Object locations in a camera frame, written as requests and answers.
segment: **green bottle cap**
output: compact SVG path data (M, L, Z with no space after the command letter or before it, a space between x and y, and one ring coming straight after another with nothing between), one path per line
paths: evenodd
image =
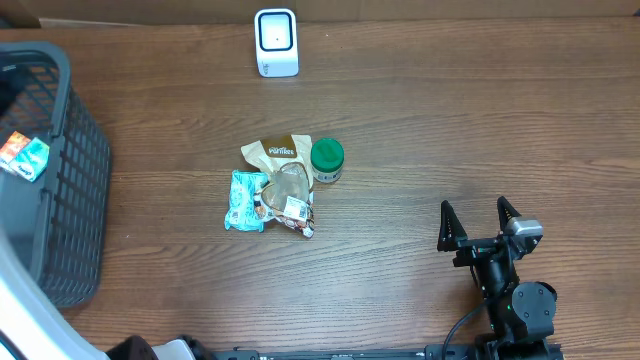
M336 139L324 138L311 148L311 165L323 173L332 173L344 163L344 149Z

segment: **light blue snack package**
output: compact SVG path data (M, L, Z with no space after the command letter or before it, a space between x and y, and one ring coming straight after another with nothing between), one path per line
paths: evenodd
M9 163L9 167L18 175L34 182L47 167L47 162L49 162L49 145L34 138Z
M262 189L268 181L269 176L265 173L233 171L229 211L224 217L225 229L234 227L240 231L264 231L264 222L260 220L253 206L253 194Z

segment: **food package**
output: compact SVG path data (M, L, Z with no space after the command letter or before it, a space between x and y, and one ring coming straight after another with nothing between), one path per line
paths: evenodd
M254 196L263 222L276 219L310 238L314 232L311 137L286 135L242 147L245 160L269 175L269 183Z
M47 167L48 162L49 145L34 138L9 163L9 167L18 175L34 182Z
M243 146L240 151L249 164L269 176L280 170L285 164L292 162L303 164L308 174L309 189L311 189L313 187L311 146L311 136L309 135L285 135L258 140Z
M262 221L276 219L307 238L313 236L313 192L307 187L306 172L300 163L285 164L267 186L254 195L255 212Z
M16 172L9 167L9 163L29 144L29 141L31 141L29 138L15 131L0 149L0 167L11 174L15 174Z
M234 227L240 231L264 231L264 222L256 214L253 195L269 181L261 172L242 172L234 170L231 175L229 191L229 211L224 218L224 227Z

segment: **basket handle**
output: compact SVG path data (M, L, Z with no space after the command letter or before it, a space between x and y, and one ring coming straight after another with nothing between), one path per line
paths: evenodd
M57 138L62 134L64 124L64 116L67 109L67 101L69 99L69 89L71 88L71 65L67 54L58 46L46 41L25 41L18 43L2 43L0 44L0 53L15 53L21 56L34 56L34 53L46 55L52 60L52 63L58 68L58 89L56 90L56 99L51 113L53 129L51 137Z

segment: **plastic container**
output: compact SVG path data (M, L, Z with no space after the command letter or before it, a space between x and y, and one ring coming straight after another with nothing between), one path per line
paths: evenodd
M323 183L340 179L344 165L344 149L336 139L324 138L311 148L313 177Z
M52 44L0 44L0 144L18 131L50 146L34 183L0 171L0 227L58 307L97 290L111 177L111 149L70 72Z

